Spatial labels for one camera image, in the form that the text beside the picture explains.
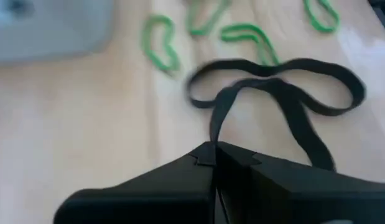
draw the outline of black elastic strap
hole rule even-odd
[[[242,70],[258,77],[271,77],[286,70],[296,69],[329,75],[341,81],[352,95],[351,105],[347,108],[324,105],[299,87],[286,83],[280,78],[242,79],[222,89],[214,100],[209,101],[196,100],[191,95],[193,84],[215,70]],[[219,60],[204,65],[189,79],[187,95],[192,105],[197,108],[214,108],[210,121],[210,140],[215,146],[220,135],[221,125],[237,94],[246,87],[266,91],[276,99],[294,138],[307,153],[313,166],[326,170],[336,170],[332,155],[313,130],[304,105],[318,114],[338,116],[362,104],[365,87],[353,72],[340,65],[308,58],[291,60],[273,67],[258,65],[244,59]]]

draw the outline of green rubber band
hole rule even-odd
[[[326,27],[323,24],[321,24],[318,19],[314,16],[312,10],[311,10],[311,5],[310,5],[310,0],[304,0],[304,8],[307,11],[307,14],[311,20],[311,25],[316,28],[319,32],[323,33],[332,33],[337,30],[337,27],[339,26],[340,23],[340,17],[338,13],[332,8],[330,3],[327,0],[317,0],[319,4],[326,9],[326,11],[334,18],[335,20],[335,25]]]
[[[166,65],[161,61],[161,59],[155,54],[152,50],[151,46],[151,36],[152,29],[155,25],[163,23],[166,26],[166,31],[163,38],[163,48],[165,49],[167,55],[170,58],[169,65]],[[148,20],[146,20],[144,29],[142,31],[142,49],[145,54],[152,60],[152,63],[160,70],[169,71],[169,70],[177,70],[179,69],[179,56],[176,51],[171,47],[170,43],[174,36],[174,23],[167,16],[163,15],[155,15],[150,16]]]
[[[230,35],[230,33],[240,32],[240,31],[244,31],[244,30],[253,31],[253,32],[257,33],[257,35],[253,35],[253,34]],[[269,50],[268,53],[271,56],[272,62],[274,63],[274,65],[279,64],[278,56],[274,50],[274,47],[271,44],[271,41],[267,37],[266,33],[262,29],[260,29],[259,27],[255,26],[253,24],[241,23],[241,24],[232,24],[232,25],[226,26],[226,27],[221,29],[221,39],[222,39],[222,41],[225,41],[225,42],[237,42],[240,40],[253,40],[257,45],[257,54],[259,57],[259,61],[261,61],[263,65],[269,65],[269,63],[266,59],[266,54],[265,54],[266,48],[264,47],[264,45],[267,45],[267,49]]]
[[[199,5],[203,0],[193,0],[192,5],[188,9],[187,16],[187,29],[191,35],[207,35],[212,30],[216,22],[220,19],[222,13],[225,9],[228,8],[231,4],[231,0],[219,0],[219,6],[217,10],[211,15],[206,24],[202,25],[199,28],[194,28],[195,18],[197,16]]]

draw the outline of light wood tabletop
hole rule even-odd
[[[192,38],[185,28],[186,0],[117,0],[113,37],[104,51],[0,66],[0,224],[51,223],[74,191],[119,184],[206,141],[211,111],[190,106],[184,84],[203,62],[256,60],[252,43],[218,38],[218,30],[234,22],[260,26],[281,61],[309,57],[339,63],[365,82],[368,95],[359,108],[339,117],[308,113],[340,173],[385,182],[385,30],[367,0],[330,2],[341,21],[334,34],[310,25],[301,0],[237,0],[209,36]],[[178,79],[158,71],[141,51],[149,14],[175,22]],[[195,94],[213,98],[241,77],[247,75],[214,75]],[[282,77],[328,105],[351,100],[331,78],[306,72]],[[263,92],[239,94],[220,139],[310,164],[276,102]]]

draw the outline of rubber band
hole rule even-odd
[[[230,33],[233,32],[240,32],[240,31],[252,31],[256,33],[257,35],[253,35],[250,33],[246,34],[238,34],[238,35],[231,35]],[[267,46],[267,49],[269,50],[268,53],[271,56],[271,60],[274,63],[274,65],[279,64],[279,59],[278,56],[274,50],[274,47],[271,44],[271,41],[269,40],[268,36],[266,33],[260,29],[258,26],[255,26],[253,24],[248,24],[248,23],[241,23],[241,24],[232,24],[230,26],[226,26],[221,29],[221,39],[222,41],[225,42],[237,42],[241,40],[253,40],[256,45],[257,45],[257,55],[259,57],[259,60],[262,62],[263,65],[269,65],[269,62],[266,59],[266,48],[265,45]]]
[[[326,27],[324,26],[321,22],[318,21],[318,19],[314,16],[312,10],[311,10],[311,5],[310,5],[310,0],[304,0],[304,8],[311,20],[311,25],[318,30],[319,32],[323,33],[332,33],[337,30],[337,27],[339,26],[340,23],[340,18],[338,13],[332,8],[328,0],[317,0],[318,3],[325,8],[325,10],[334,18],[335,20],[335,25]]]
[[[195,99],[192,95],[192,87],[209,77],[213,72],[221,70],[234,70],[236,73],[244,71],[263,78],[240,79],[224,87],[211,100]],[[277,77],[278,74],[290,70],[306,70],[312,72],[313,75],[336,78],[350,91],[351,104],[344,108],[325,105],[300,87]],[[185,90],[187,98],[194,107],[213,108],[209,133],[210,141],[215,147],[218,145],[221,126],[236,101],[238,93],[244,88],[253,88],[269,93],[277,101],[293,137],[307,153],[312,165],[321,169],[336,171],[332,154],[315,132],[307,110],[324,116],[339,116],[361,105],[366,95],[365,85],[351,70],[341,65],[310,58],[296,58],[276,66],[258,65],[245,59],[214,60],[204,64],[188,79]]]
[[[207,35],[212,30],[218,19],[221,17],[222,13],[225,9],[228,8],[231,4],[231,0],[219,0],[219,6],[217,10],[211,15],[209,20],[207,20],[206,24],[202,25],[199,28],[194,28],[194,22],[197,17],[197,12],[199,10],[199,5],[202,0],[193,0],[192,5],[188,9],[187,16],[187,29],[191,35]]]
[[[163,23],[166,26],[166,31],[163,38],[163,48],[165,49],[167,55],[170,58],[170,63],[166,65],[161,59],[156,55],[156,53],[152,50],[151,46],[151,36],[152,29],[155,25]],[[174,36],[174,23],[167,16],[163,15],[155,15],[150,16],[145,23],[144,29],[142,31],[142,49],[149,59],[152,60],[152,63],[160,70],[168,72],[170,70],[179,69],[179,57],[176,51],[170,45]]]

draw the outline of gray plastic container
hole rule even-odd
[[[80,55],[104,47],[113,0],[0,0],[0,63]]]

